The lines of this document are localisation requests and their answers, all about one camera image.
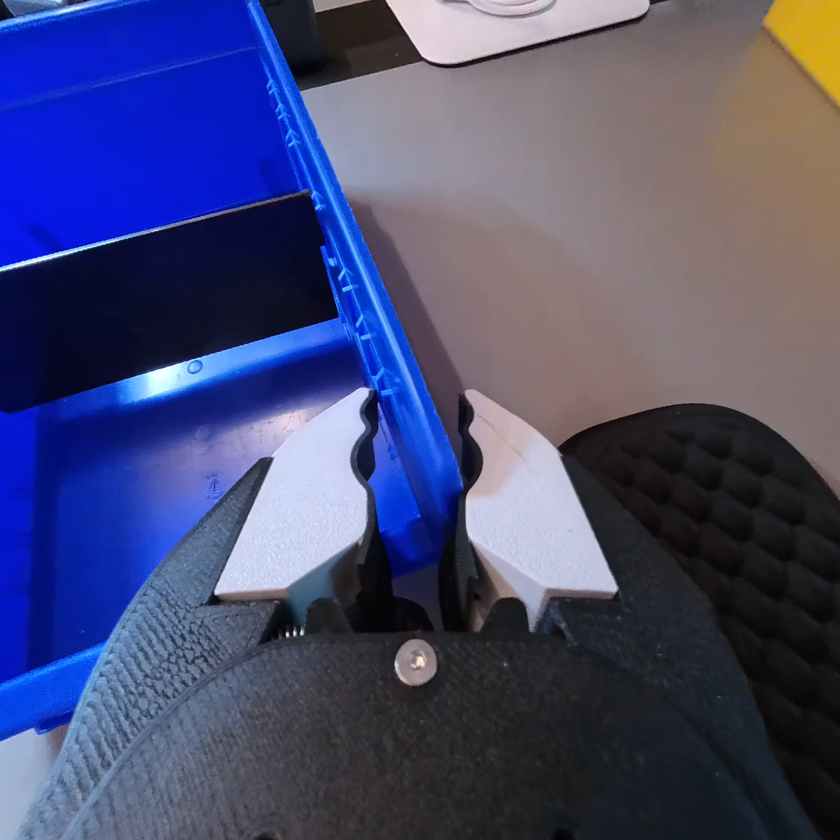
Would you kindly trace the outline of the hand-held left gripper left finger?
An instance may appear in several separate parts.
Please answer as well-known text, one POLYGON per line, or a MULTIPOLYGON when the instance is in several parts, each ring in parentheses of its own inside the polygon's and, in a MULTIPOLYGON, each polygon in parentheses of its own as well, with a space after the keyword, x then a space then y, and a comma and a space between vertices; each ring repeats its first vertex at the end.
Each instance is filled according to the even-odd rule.
POLYGON ((376 391, 360 387, 291 433, 269 457, 214 597, 277 601, 297 625, 334 600, 379 629, 392 612, 392 570, 377 521, 376 391))

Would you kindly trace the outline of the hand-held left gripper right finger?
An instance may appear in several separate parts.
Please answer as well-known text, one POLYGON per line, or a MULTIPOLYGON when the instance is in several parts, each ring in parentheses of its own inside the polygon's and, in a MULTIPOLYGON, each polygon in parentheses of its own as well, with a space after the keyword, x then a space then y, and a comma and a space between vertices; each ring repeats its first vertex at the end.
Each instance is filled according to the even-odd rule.
POLYGON ((558 600, 619 592, 560 451, 478 390, 458 397, 463 490, 438 566, 444 630, 538 632, 558 600))

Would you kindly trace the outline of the blue plastic bin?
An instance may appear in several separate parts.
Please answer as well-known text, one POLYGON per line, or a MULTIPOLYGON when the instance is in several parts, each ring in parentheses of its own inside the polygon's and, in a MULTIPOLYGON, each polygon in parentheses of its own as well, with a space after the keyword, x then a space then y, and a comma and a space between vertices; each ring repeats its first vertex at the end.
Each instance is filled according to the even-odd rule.
POLYGON ((2 22, 2 268, 309 190, 338 316, 2 412, 2 740, 68 722, 127 604, 258 459, 363 385, 394 575, 460 492, 444 427, 258 2, 2 22))

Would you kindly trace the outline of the yellow plastic bin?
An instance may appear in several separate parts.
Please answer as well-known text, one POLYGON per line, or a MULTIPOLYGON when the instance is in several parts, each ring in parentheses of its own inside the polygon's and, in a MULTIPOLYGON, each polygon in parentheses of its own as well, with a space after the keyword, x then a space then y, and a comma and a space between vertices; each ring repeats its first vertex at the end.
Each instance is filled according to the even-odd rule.
POLYGON ((839 106, 839 2, 773 1, 764 29, 839 106))

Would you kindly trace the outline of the black quilted wrist rest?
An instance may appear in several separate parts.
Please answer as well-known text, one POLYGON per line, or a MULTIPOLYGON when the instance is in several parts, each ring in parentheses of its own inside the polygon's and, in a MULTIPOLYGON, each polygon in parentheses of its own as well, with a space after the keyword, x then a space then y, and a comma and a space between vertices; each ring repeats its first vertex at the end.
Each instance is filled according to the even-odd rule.
POLYGON ((838 496, 772 428, 724 406, 620 417, 560 452, 708 598, 794 793, 838 838, 838 496))

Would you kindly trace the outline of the white stand with wooden board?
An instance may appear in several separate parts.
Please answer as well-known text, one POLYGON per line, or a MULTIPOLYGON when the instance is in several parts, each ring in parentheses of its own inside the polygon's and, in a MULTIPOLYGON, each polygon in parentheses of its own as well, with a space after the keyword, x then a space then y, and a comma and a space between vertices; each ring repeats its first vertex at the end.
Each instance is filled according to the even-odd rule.
POLYGON ((419 55, 440 67, 540 46, 646 15, 649 1, 388 1, 419 55))

